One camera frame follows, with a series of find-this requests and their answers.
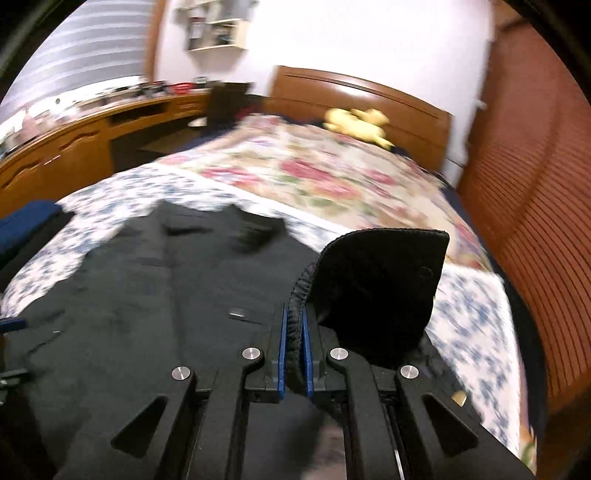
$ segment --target window blind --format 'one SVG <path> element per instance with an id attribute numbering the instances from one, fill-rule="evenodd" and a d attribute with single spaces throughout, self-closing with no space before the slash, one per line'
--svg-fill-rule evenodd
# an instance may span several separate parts
<path id="1" fill-rule="evenodd" d="M 47 96 L 143 75 L 154 1 L 86 0 L 23 67 L 0 104 L 0 122 Z"/>

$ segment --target wooden door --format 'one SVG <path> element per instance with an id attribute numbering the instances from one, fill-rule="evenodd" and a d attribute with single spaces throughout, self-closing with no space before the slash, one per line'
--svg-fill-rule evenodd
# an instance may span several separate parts
<path id="1" fill-rule="evenodd" d="M 534 316 L 556 411 L 591 387 L 591 106 L 530 25 L 495 55 L 459 193 Z"/>
<path id="2" fill-rule="evenodd" d="M 109 177 L 113 173 L 103 120 L 83 125 L 53 140 L 56 154 L 45 165 L 44 181 L 56 199 Z"/>
<path id="3" fill-rule="evenodd" d="M 0 218 L 32 200 L 54 200 L 44 178 L 46 164 L 55 156 L 54 145 L 45 144 L 11 161 L 0 171 Z"/>

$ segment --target black jacket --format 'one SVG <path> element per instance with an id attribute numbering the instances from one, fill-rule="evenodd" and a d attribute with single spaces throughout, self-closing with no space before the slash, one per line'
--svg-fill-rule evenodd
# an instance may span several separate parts
<path id="1" fill-rule="evenodd" d="M 25 393 L 56 478 L 76 478 L 99 440 L 149 404 L 175 367 L 231 361 L 316 258 L 281 219 L 169 203 L 90 251 L 23 311 L 30 327 L 9 336 L 8 366 L 35 374 Z M 243 320 L 230 316 L 236 309 Z M 321 421 L 296 395 L 253 405 L 244 478 L 299 478 Z"/>
<path id="2" fill-rule="evenodd" d="M 424 334 L 447 241 L 435 231 L 352 232 L 316 262 L 283 220 L 234 206 L 162 203 L 131 219 L 29 305 L 21 314 L 29 328 L 9 338 L 8 366 L 34 373 L 24 393 L 56 478 L 78 480 L 101 465 L 104 445 L 162 393 L 175 367 L 199 377 L 234 361 L 282 302 L 293 389 L 302 390 L 300 312 L 309 301 L 345 348 L 385 368 L 412 358 L 451 395 L 461 385 Z M 324 415 L 295 394 L 251 405 L 242 477 L 299 479 Z"/>

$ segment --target folded clothing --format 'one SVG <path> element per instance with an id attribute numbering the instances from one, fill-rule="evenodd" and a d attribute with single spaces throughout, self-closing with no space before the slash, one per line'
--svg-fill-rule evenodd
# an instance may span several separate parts
<path id="1" fill-rule="evenodd" d="M 60 212 L 61 206 L 53 202 L 35 200 L 0 219 L 0 268 L 15 257 L 34 232 Z"/>
<path id="2" fill-rule="evenodd" d="M 32 259 L 41 248 L 49 243 L 74 216 L 74 212 L 62 212 L 51 216 L 43 225 L 31 233 L 27 241 L 18 247 L 18 251 L 5 264 L 0 264 L 0 292 L 6 290 L 8 284 L 19 270 Z"/>

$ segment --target bed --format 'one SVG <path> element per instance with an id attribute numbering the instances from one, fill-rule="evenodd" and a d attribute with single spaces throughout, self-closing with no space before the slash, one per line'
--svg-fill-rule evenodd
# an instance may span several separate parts
<path id="1" fill-rule="evenodd" d="M 390 118 L 388 139 L 409 156 L 306 123 L 336 106 L 380 109 Z M 441 164 L 450 115 L 366 80 L 287 67 L 277 70 L 264 112 L 196 148 L 61 200 L 76 216 L 13 279 L 2 316 L 16 316 L 71 275 L 84 254 L 126 219 L 146 215 L 163 199 L 199 209 L 234 203 L 281 216 L 290 233 L 316 251 L 353 229 L 444 229 L 451 241 L 428 334 L 471 395 L 483 425 L 535 469 L 503 283 L 490 272 L 478 237 L 446 200 L 445 185 L 427 171 Z"/>

